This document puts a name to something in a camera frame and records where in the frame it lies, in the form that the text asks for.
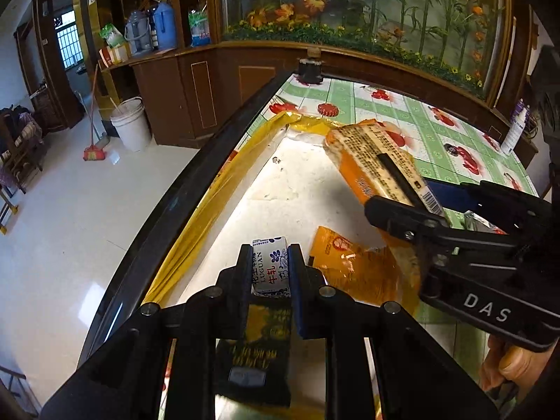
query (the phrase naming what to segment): white bucket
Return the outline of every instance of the white bucket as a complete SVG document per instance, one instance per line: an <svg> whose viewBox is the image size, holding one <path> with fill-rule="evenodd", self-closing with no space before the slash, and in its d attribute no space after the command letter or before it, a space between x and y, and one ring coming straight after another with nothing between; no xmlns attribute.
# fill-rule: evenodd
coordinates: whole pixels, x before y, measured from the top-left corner
<svg viewBox="0 0 560 420"><path fill-rule="evenodd" d="M133 152L144 150L152 140L140 97L119 104L111 114L111 122L124 146Z"/></svg>

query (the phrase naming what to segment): finger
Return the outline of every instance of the finger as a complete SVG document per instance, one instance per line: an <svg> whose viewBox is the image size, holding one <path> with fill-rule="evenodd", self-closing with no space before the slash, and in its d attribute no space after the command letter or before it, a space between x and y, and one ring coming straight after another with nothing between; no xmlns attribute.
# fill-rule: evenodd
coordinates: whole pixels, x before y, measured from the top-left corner
<svg viewBox="0 0 560 420"><path fill-rule="evenodd" d="M547 352L534 353L512 346L499 363L500 373L519 386L518 399L523 399L539 379L555 346Z"/></svg>
<svg viewBox="0 0 560 420"><path fill-rule="evenodd" d="M490 390L499 386L504 381L504 377L498 369L502 357L503 352L501 346L494 346L488 350L488 355L486 355L479 372L481 376L479 384L482 390Z"/></svg>
<svg viewBox="0 0 560 420"><path fill-rule="evenodd" d="M498 338L495 335L489 335L488 336L488 348L489 349L503 349L503 347L505 346L505 341L501 338Z"/></svg>

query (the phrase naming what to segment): nutrition label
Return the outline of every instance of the nutrition label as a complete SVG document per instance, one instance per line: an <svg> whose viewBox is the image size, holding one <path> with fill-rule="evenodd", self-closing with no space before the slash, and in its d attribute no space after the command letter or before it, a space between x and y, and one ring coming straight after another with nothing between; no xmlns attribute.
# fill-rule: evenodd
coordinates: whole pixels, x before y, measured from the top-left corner
<svg viewBox="0 0 560 420"><path fill-rule="evenodd" d="M414 168L412 160L398 148L381 126L376 123L349 125L337 128L335 131L342 136L337 138L337 142L341 143L347 153L354 156L362 172L379 187L377 188L378 193L388 199L412 205L397 181L379 160L378 155L385 153L397 166L428 211L443 216L443 208Z"/></svg>

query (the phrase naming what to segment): orange food bag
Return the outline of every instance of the orange food bag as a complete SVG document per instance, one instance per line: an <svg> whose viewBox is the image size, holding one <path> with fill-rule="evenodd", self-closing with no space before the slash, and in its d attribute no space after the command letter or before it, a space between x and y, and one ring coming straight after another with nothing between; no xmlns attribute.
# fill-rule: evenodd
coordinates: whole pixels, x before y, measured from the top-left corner
<svg viewBox="0 0 560 420"><path fill-rule="evenodd" d="M401 274L388 248L366 250L320 226L309 253L309 264L321 270L330 286L354 300L381 305L401 301Z"/></svg>
<svg viewBox="0 0 560 420"><path fill-rule="evenodd" d="M426 208L443 216L443 209L416 171L409 154L399 149L375 120L330 130L325 137L324 148L360 203L364 204L370 197L380 195L406 205L412 204L396 179L377 158L377 155L385 153ZM379 232L408 284L417 292L420 287L420 269L414 248L385 231Z"/></svg>

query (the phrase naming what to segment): green checkered tablecloth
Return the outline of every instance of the green checkered tablecloth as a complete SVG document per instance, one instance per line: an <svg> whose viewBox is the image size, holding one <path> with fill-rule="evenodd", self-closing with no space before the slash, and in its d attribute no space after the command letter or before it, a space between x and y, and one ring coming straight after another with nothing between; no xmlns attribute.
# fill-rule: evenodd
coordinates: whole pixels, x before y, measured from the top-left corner
<svg viewBox="0 0 560 420"><path fill-rule="evenodd" d="M236 149L275 115L273 109L284 106L284 110L321 116L318 107L323 103L336 106L338 114L333 120L343 124L369 119L382 122L400 136L397 143L414 157L424 177L452 183L488 180L537 195L517 156L506 156L497 141L475 127L407 96L345 80L324 79L320 85L308 85L292 76L265 106ZM446 213L453 227L463 228L461 213ZM415 318L478 381L478 369L488 352L487 333L424 303Z"/></svg>

